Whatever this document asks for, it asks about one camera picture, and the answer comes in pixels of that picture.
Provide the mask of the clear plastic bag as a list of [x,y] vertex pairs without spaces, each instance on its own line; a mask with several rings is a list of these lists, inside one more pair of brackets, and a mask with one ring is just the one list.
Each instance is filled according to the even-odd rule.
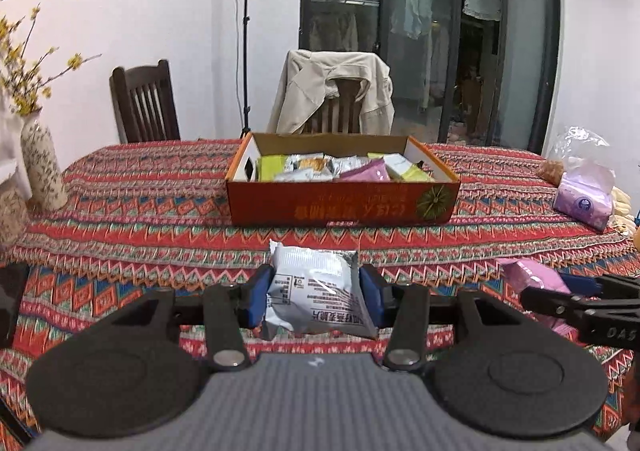
[[[580,160],[590,160],[608,167],[604,156],[609,148],[608,141],[592,130],[582,126],[566,127],[556,138],[550,156],[538,166],[537,176],[558,190],[564,172]],[[612,197],[613,214],[608,219],[606,228],[612,228],[625,237],[632,237],[636,233],[637,225],[634,216],[631,215],[631,198],[616,186],[616,177]]]

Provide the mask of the glass sliding door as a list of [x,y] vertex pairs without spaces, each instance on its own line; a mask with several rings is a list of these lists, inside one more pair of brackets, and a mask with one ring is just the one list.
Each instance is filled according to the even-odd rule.
[[561,0],[300,0],[299,44],[374,52],[397,135],[540,152]]

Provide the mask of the beige jacket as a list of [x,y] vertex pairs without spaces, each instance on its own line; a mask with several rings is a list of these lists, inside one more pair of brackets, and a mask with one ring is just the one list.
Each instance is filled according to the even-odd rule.
[[390,67],[373,52],[288,52],[267,130],[297,134],[328,99],[340,96],[338,84],[355,83],[358,132],[388,135],[395,115]]

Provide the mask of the green white snack pack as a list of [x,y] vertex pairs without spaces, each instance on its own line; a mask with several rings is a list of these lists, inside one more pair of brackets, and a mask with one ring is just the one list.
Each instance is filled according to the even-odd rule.
[[398,182],[434,182],[431,174],[399,153],[384,154],[383,160],[388,176]]

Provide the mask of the black light stand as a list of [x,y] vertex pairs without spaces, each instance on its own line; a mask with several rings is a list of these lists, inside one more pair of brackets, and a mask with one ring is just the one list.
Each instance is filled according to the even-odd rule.
[[250,0],[242,0],[242,130],[241,136],[250,133],[250,97],[248,96],[248,25],[250,24]]

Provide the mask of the colourful patterned tablecloth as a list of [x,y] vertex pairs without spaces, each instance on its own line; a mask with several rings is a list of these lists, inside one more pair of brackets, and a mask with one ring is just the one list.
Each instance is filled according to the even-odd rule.
[[354,249],[399,284],[451,295],[462,287],[514,301],[498,260],[531,258],[576,275],[639,272],[639,254],[616,231],[597,233],[557,213],[536,154],[436,145],[461,179],[448,222],[405,227],[397,186],[371,197],[305,193],[295,228],[231,223],[224,176],[239,142],[152,142],[102,148],[70,165],[64,208],[32,219],[9,252],[30,275],[12,343],[1,353],[1,402],[20,437],[38,434],[25,376],[42,353],[155,286],[191,293],[245,281],[280,241]]

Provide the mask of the white yellow snack packet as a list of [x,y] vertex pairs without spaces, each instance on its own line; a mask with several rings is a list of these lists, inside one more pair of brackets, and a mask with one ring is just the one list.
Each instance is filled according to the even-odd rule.
[[317,173],[330,172],[330,158],[323,153],[292,154],[285,166],[292,171],[313,170]]

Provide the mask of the purple tissue pack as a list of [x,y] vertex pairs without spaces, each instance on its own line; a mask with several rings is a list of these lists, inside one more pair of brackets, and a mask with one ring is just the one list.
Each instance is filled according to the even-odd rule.
[[553,208],[602,233],[613,214],[614,173],[590,160],[570,165],[561,177]]

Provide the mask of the silver white snack packet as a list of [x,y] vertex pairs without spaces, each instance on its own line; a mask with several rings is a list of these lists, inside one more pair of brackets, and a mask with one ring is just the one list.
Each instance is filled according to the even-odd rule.
[[264,338],[294,334],[343,334],[375,338],[359,281],[356,251],[328,251],[270,241],[274,276],[267,291]]

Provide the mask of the pink snack pack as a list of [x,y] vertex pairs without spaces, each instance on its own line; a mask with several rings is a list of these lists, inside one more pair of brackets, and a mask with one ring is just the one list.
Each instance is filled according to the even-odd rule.
[[[501,278],[514,289],[516,295],[520,295],[523,289],[529,286],[570,295],[570,289],[560,275],[539,261],[527,258],[498,258],[497,263]],[[568,336],[574,332],[572,327],[560,319],[540,313],[530,314],[559,335]]]
[[390,176],[383,159],[370,159],[367,164],[342,173],[338,179],[344,182],[389,182]]

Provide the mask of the orange cardboard box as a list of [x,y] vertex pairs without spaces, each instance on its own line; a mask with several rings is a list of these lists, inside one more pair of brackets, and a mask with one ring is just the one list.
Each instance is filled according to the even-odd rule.
[[[430,173],[432,182],[262,182],[263,156],[324,153],[327,156],[400,154]],[[234,226],[312,227],[332,223],[360,226],[439,225],[448,222],[460,177],[411,136],[357,134],[245,137],[226,174]]]

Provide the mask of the dark wooden chair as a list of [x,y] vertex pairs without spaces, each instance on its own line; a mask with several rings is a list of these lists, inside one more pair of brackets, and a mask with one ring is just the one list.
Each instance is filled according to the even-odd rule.
[[155,66],[116,67],[110,86],[122,142],[181,138],[166,59],[160,59]]

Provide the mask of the floral ceramic vase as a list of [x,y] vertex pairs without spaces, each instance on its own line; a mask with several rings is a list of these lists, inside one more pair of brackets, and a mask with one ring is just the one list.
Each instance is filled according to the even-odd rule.
[[32,198],[43,211],[58,211],[68,197],[51,132],[39,112],[24,119],[21,149]]

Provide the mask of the wooden chair with jacket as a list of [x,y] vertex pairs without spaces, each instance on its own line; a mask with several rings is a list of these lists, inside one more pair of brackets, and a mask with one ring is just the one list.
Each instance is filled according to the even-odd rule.
[[303,134],[359,134],[360,81],[337,80],[337,95],[324,99],[302,128]]

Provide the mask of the green snack pack left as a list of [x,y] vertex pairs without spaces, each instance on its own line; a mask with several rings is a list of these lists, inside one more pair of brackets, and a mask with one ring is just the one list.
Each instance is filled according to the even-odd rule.
[[260,182],[273,182],[274,177],[284,172],[287,158],[283,154],[261,156],[257,162],[258,180]]

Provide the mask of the yellow flower branches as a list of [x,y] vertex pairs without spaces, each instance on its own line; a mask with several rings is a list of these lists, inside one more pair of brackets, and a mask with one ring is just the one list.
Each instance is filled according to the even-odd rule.
[[17,21],[1,17],[1,89],[9,97],[9,110],[21,118],[41,111],[41,100],[51,98],[52,84],[56,80],[101,57],[100,54],[86,57],[75,52],[66,61],[64,69],[44,76],[43,63],[58,51],[58,47],[50,47],[37,58],[28,58],[27,51],[40,10],[37,5],[27,17]]

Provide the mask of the patterned lace container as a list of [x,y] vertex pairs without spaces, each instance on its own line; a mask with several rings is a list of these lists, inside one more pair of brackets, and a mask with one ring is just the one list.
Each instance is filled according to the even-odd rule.
[[12,178],[0,192],[0,249],[6,252],[25,232],[29,223],[27,203]]

